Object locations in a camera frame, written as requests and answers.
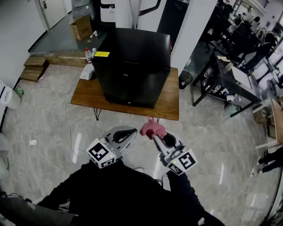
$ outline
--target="black box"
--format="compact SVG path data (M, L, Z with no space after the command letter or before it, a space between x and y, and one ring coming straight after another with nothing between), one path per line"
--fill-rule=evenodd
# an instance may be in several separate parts
M170 73L170 36L116 28L92 59L106 100L154 108Z

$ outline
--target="tile floor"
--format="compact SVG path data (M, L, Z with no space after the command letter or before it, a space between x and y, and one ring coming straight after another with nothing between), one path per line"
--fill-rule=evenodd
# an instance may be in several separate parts
M11 142L10 177L0 185L7 193L16 192L32 201L39 200L81 167L80 160L73 163L65 124L66 104L52 92L69 102L81 71L82 68L50 65L40 85L21 82L25 91L22 105L18 112L9 109L7 115L22 125L20 129L28 139L31 132L24 126L31 129L32 139L38 141L38 150L29 145L6 117L2 133ZM205 209L227 226L257 226L268 213L279 182L278 169L257 178L250 177L259 154L254 147L266 142L265 129L254 122L250 110L230 118L222 102L212 97L193 107L192 101L199 94L198 87L180 90L180 120L161 119L160 123L180 134L194 151L199 163L187 175ZM103 110L96 121L93 109L71 105L66 106L66 121L71 130L72 149L80 133L78 157L87 162L85 149L95 138L115 126L139 129L146 117ZM124 150L123 161L127 166L143 167L145 173L161 178L168 169L160 164L158 155L153 141L137 135Z

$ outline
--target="yellow sticker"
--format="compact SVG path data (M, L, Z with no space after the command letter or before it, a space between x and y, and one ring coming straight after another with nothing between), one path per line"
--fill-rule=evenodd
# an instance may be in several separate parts
M97 56L97 57L108 57L109 54L110 54L110 52L96 52L94 56L95 56L95 57L96 57L96 56Z

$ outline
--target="door frame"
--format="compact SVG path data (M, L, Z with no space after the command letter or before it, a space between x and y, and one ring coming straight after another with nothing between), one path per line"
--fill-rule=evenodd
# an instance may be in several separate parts
M67 16L68 12L67 12L67 7L66 7L66 4L65 4L65 1L64 0L59 0L59 1L62 2L65 16ZM45 16L41 0L35 0L35 3L36 3L36 6L38 8L38 13L39 13L39 16L40 16L40 19L41 19L42 23L43 23L44 27L46 28L46 30L49 31L50 30L50 26L49 26L48 20L47 20L47 18Z

